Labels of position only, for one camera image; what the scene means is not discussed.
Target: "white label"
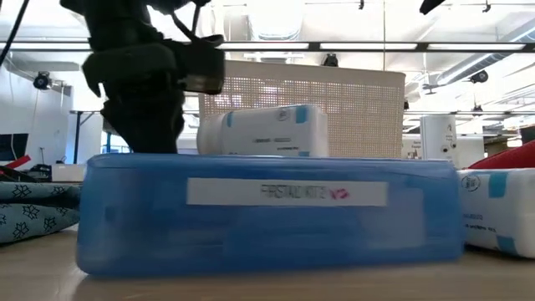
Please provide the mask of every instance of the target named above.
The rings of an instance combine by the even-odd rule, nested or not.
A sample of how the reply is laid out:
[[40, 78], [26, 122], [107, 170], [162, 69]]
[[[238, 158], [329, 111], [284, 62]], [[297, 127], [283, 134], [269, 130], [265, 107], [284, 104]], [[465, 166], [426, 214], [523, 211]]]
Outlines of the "white label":
[[388, 183], [189, 178], [187, 204], [227, 206], [387, 205]]

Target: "red object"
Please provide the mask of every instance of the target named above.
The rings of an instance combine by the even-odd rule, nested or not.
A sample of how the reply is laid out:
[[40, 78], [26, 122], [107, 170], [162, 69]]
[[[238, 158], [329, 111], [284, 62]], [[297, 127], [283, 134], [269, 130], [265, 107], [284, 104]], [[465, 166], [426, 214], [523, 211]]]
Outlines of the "red object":
[[470, 169], [535, 168], [535, 140], [472, 164]]
[[20, 167], [20, 166], [30, 162], [31, 160], [32, 159], [30, 158], [30, 156], [25, 155], [25, 156], [22, 156], [22, 157], [18, 158], [15, 161], [11, 162], [11, 163], [7, 163], [6, 167], [7, 168], [11, 168], [11, 169], [15, 169], [17, 167]]

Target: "ceiling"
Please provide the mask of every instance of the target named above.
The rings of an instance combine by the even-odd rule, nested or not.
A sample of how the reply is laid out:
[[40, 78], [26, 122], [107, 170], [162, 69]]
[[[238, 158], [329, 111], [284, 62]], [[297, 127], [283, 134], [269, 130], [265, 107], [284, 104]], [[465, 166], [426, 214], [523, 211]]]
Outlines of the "ceiling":
[[[286, 37], [303, 41], [407, 41], [488, 42], [502, 41], [522, 25], [533, 23], [535, 0], [450, 0], [427, 16], [419, 13], [422, 0], [214, 0], [201, 13], [199, 34], [224, 34], [227, 41], [249, 41], [265, 37]], [[0, 14], [0, 36], [5, 40], [22, 0], [4, 0]], [[193, 6], [178, 11], [191, 23]], [[151, 11], [153, 24], [167, 37], [184, 40], [169, 18]], [[80, 40], [89, 36], [84, 20], [59, 6], [58, 0], [30, 1], [18, 39]], [[15, 53], [18, 68], [31, 72], [36, 63], [50, 63], [56, 79], [84, 86], [80, 72], [53, 68], [58, 62], [82, 64], [87, 53]], [[319, 65], [325, 54], [276, 54], [291, 64]], [[258, 54], [229, 53], [229, 59], [251, 59]], [[533, 110], [535, 108], [535, 54], [514, 54], [485, 68], [489, 80], [472, 84], [463, 80], [434, 89], [422, 89], [434, 76], [469, 59], [471, 54], [337, 54], [339, 67], [403, 72], [410, 109], [418, 111], [471, 110], [474, 103], [484, 110]], [[418, 115], [405, 118], [405, 125], [417, 125]], [[504, 118], [491, 116], [478, 121], [460, 120], [472, 132], [472, 125], [495, 125]]]

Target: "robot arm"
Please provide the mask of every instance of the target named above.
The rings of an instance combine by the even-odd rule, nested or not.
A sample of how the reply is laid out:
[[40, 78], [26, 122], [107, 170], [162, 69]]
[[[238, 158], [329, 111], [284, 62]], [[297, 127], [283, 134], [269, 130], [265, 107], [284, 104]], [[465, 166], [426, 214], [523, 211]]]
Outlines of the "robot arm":
[[[84, 16], [93, 53], [83, 65], [88, 86], [108, 100], [102, 115], [134, 152], [176, 153], [184, 126], [183, 91], [219, 94], [224, 53], [222, 36], [198, 38], [175, 16], [187, 0], [61, 0]], [[199, 9], [209, 3], [196, 0]], [[170, 14], [191, 40], [164, 39], [150, 25], [147, 5]]]

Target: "red strap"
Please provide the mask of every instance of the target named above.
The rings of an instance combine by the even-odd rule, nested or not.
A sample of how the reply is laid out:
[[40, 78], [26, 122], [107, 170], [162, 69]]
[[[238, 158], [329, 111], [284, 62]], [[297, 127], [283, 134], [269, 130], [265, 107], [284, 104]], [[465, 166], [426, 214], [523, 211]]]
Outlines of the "red strap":
[[11, 162], [11, 163], [7, 163], [6, 164], [6, 167], [7, 168], [11, 168], [11, 169], [15, 169], [17, 167], [20, 167], [28, 162], [30, 162], [32, 159], [30, 158], [30, 156], [28, 155], [25, 155], [23, 157], [20, 157], [18, 158], [17, 160]]

